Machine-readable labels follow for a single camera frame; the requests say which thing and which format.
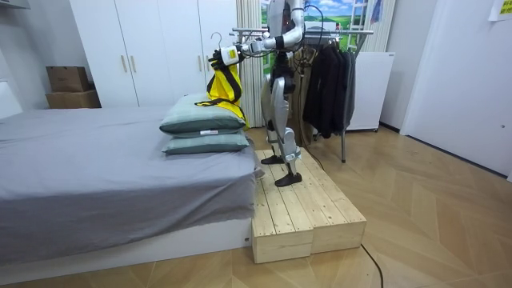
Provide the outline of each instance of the white door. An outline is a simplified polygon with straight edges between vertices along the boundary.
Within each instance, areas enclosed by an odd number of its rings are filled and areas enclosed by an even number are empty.
[[[177,97],[206,91],[196,1],[158,0],[166,64]]]
[[[114,0],[70,0],[102,107],[138,106]]]
[[[116,0],[119,22],[140,106],[172,105],[175,93],[157,0]]]
[[[355,109],[348,130],[377,129],[394,53],[361,52],[355,68]]]
[[[199,19],[201,21],[202,51],[206,68],[206,83],[214,75],[213,69],[208,63],[208,58],[219,47],[232,46],[235,40],[229,33],[237,26],[237,3],[236,0],[198,0]]]

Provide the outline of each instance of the wooden plank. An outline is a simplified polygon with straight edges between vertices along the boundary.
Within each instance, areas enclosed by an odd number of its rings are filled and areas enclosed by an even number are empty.
[[[321,253],[359,247],[366,221],[315,228],[311,253]]]
[[[324,215],[322,209],[314,200],[313,195],[304,183],[304,180],[300,183],[293,184],[292,187],[294,188],[295,194],[302,204],[302,208],[304,208],[313,228],[330,225],[327,217]]]
[[[312,230],[253,238],[254,262],[265,263],[310,256],[312,242]]]
[[[262,151],[257,151],[257,155],[260,159],[265,157]],[[274,184],[274,177],[270,168],[268,165],[262,165],[262,169],[265,172],[265,175],[261,178],[263,191],[265,192],[266,202],[268,203],[276,234],[295,232],[294,224],[288,214],[286,205]]]
[[[269,150],[265,151],[265,156],[270,157],[272,156],[272,153]],[[284,165],[269,165],[269,167],[272,175],[274,176],[274,179],[280,179],[287,173],[284,171]],[[286,205],[286,209],[288,210],[288,214],[290,215],[291,221],[294,224],[295,230],[312,230],[313,226],[311,225],[306,212],[302,208],[302,205],[298,200],[297,195],[295,194],[294,188],[292,188],[292,186],[286,186],[279,187],[278,190],[281,194],[282,200]]]
[[[320,209],[322,209],[322,212],[329,221],[329,224],[337,225],[347,223],[348,221],[345,219],[345,216],[343,216],[340,210],[336,207],[329,195],[327,195],[323,187],[318,183],[317,179],[308,170],[302,160],[297,159],[295,165],[297,166],[297,171],[302,175],[302,180],[307,184],[311,195],[313,195],[314,200],[320,206]]]
[[[274,235],[275,228],[266,202],[263,184],[256,180],[256,201],[254,203],[253,234],[255,237]]]
[[[311,174],[317,179],[318,183],[322,186],[324,191],[333,200],[336,207],[342,212],[343,216],[348,222],[364,221],[365,218],[361,212],[352,204],[352,202],[344,195],[344,193],[336,186],[336,183],[322,170],[311,155],[305,150],[301,149],[302,162],[306,165]]]

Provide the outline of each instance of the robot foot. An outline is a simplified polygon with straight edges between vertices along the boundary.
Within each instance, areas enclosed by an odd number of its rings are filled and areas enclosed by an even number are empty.
[[[285,161],[282,160],[281,157],[276,156],[276,155],[272,155],[272,156],[262,160],[263,165],[284,164],[284,163],[285,163]]]
[[[285,186],[292,185],[294,183],[299,183],[301,181],[302,181],[302,176],[300,175],[300,173],[296,173],[295,175],[293,175],[292,173],[288,173],[285,177],[283,177],[279,180],[276,180],[275,185],[277,187],[285,187]]]

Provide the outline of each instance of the white wardrobe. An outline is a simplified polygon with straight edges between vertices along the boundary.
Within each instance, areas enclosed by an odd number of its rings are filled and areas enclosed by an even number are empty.
[[[70,0],[103,107],[169,106],[206,91],[233,44],[236,0]]]

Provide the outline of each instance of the dark clothing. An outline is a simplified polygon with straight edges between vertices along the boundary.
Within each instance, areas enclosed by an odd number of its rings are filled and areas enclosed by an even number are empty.
[[[342,131],[343,130],[343,117],[342,111],[345,103],[343,102],[346,96],[346,87],[347,87],[347,64],[346,60],[343,58],[342,54],[338,52],[338,49],[333,47],[336,52],[336,57],[338,58],[339,69],[338,69],[338,85],[336,88],[336,98],[334,100],[334,112],[332,117],[332,127],[334,131]]]
[[[327,46],[312,65],[302,118],[329,138],[346,130],[354,113],[355,56]]]
[[[339,68],[336,53],[327,47],[318,53],[311,69],[310,87],[302,118],[313,125],[324,138],[329,138],[333,132],[331,119]]]

